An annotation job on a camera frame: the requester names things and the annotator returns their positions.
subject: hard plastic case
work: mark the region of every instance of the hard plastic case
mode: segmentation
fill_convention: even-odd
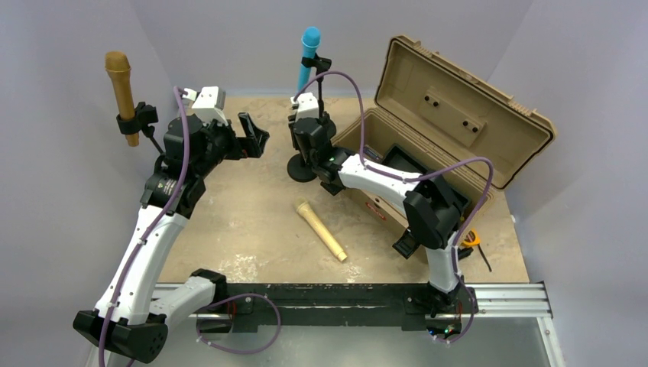
[[[492,203],[493,190],[505,189],[556,138],[551,121],[535,109],[404,35],[390,40],[374,101],[377,107],[364,115],[365,157],[379,161],[396,145],[430,170],[475,156],[489,158],[493,185],[480,212]],[[359,151],[360,117],[333,144]],[[471,199],[467,216],[484,190],[488,167],[477,162],[443,177]],[[345,194],[395,236],[403,234],[407,219],[389,203],[363,190]]]

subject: scratched table surface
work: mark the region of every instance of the scratched table surface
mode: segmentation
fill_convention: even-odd
[[[365,108],[374,106],[364,100]],[[338,132],[358,117],[353,98],[327,99],[326,111]],[[396,240],[345,195],[331,196],[319,182],[297,183],[286,172],[295,155],[287,127],[288,98],[230,97],[225,114],[241,129],[236,115],[249,112],[270,132],[261,159],[224,161],[206,178],[207,191],[180,233],[160,282],[184,282],[198,268],[218,271],[241,283],[410,283],[428,276],[425,252],[409,260],[391,245]],[[295,213],[303,196],[345,248],[337,261]],[[492,272],[474,251],[459,262],[468,282],[528,282],[513,222],[502,193],[473,223]]]

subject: wall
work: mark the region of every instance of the wall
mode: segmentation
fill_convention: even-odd
[[[127,0],[3,2],[0,11],[0,365],[80,365],[72,329],[133,231],[156,152],[126,145],[104,53],[130,58],[136,99],[175,114]]]
[[[319,53],[349,73],[363,95],[374,94],[389,39],[407,34],[488,78],[531,0],[380,2],[240,0],[159,2],[133,0],[147,36],[171,82],[225,87],[230,94],[296,92],[301,35],[322,32]],[[326,92],[351,94],[334,76]]]
[[[648,365],[648,3],[536,0],[491,77],[558,138],[507,191],[566,361]]]

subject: blue microphone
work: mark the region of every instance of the blue microphone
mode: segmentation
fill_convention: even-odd
[[[317,47],[319,47],[319,29],[315,27],[308,27],[302,36],[303,52],[302,57],[312,59],[315,57]],[[310,68],[305,67],[300,61],[300,79],[297,82],[297,92],[308,83],[310,77]]]

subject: round stand base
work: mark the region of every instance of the round stand base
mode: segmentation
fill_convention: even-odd
[[[301,154],[294,155],[288,161],[288,176],[297,182],[310,182],[317,178],[317,175],[304,164]]]

